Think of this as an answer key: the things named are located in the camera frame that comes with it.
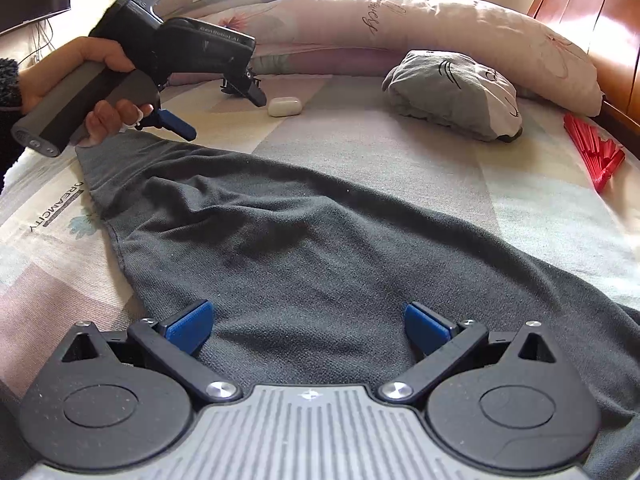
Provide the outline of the left forearm black sleeve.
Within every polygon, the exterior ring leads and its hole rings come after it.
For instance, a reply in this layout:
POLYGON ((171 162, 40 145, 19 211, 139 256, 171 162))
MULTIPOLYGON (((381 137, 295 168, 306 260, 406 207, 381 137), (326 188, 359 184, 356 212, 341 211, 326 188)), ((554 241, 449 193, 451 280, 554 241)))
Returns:
POLYGON ((0 60, 0 178, 4 188, 4 175, 24 152, 12 136, 11 129, 23 117, 22 96, 18 64, 10 58, 0 60))

